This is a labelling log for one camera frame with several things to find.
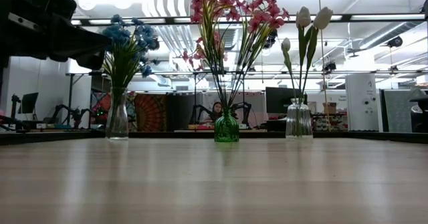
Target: wooden table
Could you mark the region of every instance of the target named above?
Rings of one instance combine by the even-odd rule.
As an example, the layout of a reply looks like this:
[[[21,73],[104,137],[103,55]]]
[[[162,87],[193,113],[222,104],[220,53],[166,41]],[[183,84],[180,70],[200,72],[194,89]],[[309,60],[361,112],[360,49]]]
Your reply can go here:
[[[0,223],[428,223],[428,145],[87,139],[0,146]]]

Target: person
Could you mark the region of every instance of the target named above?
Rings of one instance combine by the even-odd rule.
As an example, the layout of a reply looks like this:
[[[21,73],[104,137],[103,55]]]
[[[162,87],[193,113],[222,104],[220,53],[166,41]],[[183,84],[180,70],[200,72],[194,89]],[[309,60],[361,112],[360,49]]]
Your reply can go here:
[[[206,123],[212,123],[215,122],[218,118],[221,117],[222,115],[222,110],[223,107],[221,105],[221,102],[216,102],[213,104],[213,108],[211,110],[211,115],[206,117],[201,123],[202,124],[206,124]]]

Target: white tulip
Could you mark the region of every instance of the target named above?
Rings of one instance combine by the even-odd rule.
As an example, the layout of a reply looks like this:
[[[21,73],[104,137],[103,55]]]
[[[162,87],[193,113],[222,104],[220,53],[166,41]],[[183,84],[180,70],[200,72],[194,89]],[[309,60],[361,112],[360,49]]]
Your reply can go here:
[[[300,27],[307,27],[311,22],[309,9],[307,7],[302,7],[296,16],[296,25]]]
[[[288,37],[286,37],[281,43],[282,51],[288,52],[291,48],[291,45],[292,44],[290,43],[290,40],[288,39]]]
[[[333,11],[327,7],[321,9],[314,20],[314,27],[317,29],[325,29],[332,19]]]

